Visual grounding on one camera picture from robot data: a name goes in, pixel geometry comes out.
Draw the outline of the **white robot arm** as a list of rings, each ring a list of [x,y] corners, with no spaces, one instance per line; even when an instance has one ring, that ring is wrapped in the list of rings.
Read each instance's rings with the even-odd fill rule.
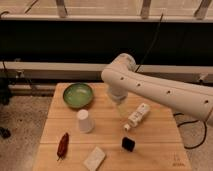
[[[134,58],[122,53],[103,69],[111,99],[121,101],[132,92],[213,126],[212,87],[142,75],[135,67]]]

